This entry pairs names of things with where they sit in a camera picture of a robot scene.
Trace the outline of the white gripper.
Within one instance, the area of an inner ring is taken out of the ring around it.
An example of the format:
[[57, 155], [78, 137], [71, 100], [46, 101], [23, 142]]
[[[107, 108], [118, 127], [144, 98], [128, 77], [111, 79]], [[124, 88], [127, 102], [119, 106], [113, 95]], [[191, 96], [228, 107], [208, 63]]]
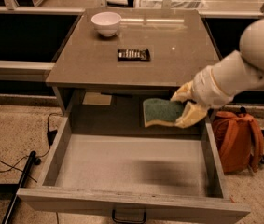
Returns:
[[174, 126], [182, 129], [191, 127], [206, 117], [206, 108], [218, 109], [231, 102], [233, 98], [233, 95], [226, 94], [218, 86], [213, 68], [206, 66], [192, 81], [183, 84], [171, 97], [172, 102], [184, 103], [193, 99], [197, 103], [187, 102], [182, 116], [175, 121]]

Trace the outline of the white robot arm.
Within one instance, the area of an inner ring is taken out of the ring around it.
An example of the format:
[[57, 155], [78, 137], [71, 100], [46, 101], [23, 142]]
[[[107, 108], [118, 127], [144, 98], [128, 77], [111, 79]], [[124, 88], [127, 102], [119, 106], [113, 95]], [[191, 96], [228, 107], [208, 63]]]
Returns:
[[174, 101], [186, 104], [176, 127], [190, 127], [235, 95], [264, 86], [264, 19], [243, 31], [239, 47], [219, 63], [203, 68], [174, 93]]

